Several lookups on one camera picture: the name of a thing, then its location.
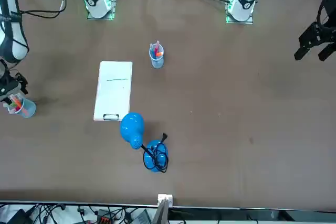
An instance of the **small whiteboard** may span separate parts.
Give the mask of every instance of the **small whiteboard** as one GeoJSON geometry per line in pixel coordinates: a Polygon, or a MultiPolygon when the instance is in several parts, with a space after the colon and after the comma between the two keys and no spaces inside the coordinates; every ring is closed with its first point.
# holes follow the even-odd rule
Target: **small whiteboard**
{"type": "Polygon", "coordinates": [[[121,121],[130,111],[132,62],[102,61],[99,66],[95,121],[121,121]]]}

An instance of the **clear plastic cup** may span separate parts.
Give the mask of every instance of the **clear plastic cup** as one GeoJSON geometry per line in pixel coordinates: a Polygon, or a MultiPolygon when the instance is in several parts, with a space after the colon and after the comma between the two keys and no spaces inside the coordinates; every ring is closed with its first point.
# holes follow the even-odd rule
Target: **clear plastic cup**
{"type": "Polygon", "coordinates": [[[163,59],[163,47],[161,46],[161,44],[159,44],[159,50],[158,52],[162,52],[162,55],[160,57],[154,57],[154,52],[151,52],[151,47],[149,47],[149,57],[151,57],[151,61],[152,61],[152,66],[153,68],[162,68],[163,63],[164,63],[164,59],[163,59]]]}
{"type": "Polygon", "coordinates": [[[7,107],[9,113],[20,115],[23,118],[32,117],[35,114],[35,111],[36,111],[35,103],[32,102],[31,100],[25,98],[25,97],[21,97],[20,102],[21,102],[22,107],[16,112],[11,112],[9,107],[7,107]]]}

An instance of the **brown table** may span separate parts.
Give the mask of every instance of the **brown table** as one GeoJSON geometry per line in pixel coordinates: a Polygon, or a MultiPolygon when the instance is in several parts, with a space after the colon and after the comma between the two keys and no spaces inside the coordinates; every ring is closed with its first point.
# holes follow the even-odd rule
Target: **brown table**
{"type": "Polygon", "coordinates": [[[0,112],[0,197],[336,210],[336,57],[293,57],[321,0],[258,1],[253,25],[225,24],[212,0],[118,0],[112,22],[87,21],[81,0],[57,19],[25,16],[18,69],[37,112],[0,112]],[[161,70],[148,56],[157,39],[161,70]],[[103,60],[133,61],[131,111],[145,144],[168,134],[166,174],[145,169],[119,123],[93,121],[103,60]]]}

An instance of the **blue container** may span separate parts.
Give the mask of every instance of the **blue container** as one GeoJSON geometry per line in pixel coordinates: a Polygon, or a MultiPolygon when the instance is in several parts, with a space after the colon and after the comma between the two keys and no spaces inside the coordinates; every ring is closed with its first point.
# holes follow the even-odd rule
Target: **blue container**
{"type": "Polygon", "coordinates": [[[18,111],[11,113],[11,114],[17,114],[17,115],[22,116],[23,118],[30,118],[35,114],[36,105],[34,102],[23,97],[21,100],[21,104],[22,104],[22,107],[18,111]]]}
{"type": "Polygon", "coordinates": [[[128,113],[120,123],[120,134],[125,141],[131,144],[133,149],[139,149],[142,145],[144,132],[144,121],[142,116],[136,112],[128,113]]]}

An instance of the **orange marker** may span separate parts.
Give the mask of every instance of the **orange marker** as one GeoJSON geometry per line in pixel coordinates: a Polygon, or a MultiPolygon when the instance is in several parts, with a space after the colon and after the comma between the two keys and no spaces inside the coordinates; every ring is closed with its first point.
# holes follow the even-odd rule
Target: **orange marker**
{"type": "MultiPolygon", "coordinates": [[[[18,106],[20,109],[22,108],[22,105],[21,105],[20,101],[16,99],[15,95],[11,95],[10,98],[13,99],[13,102],[16,104],[16,106],[18,106]]],[[[22,108],[22,111],[23,111],[23,113],[28,115],[28,111],[25,108],[22,108]]]]}

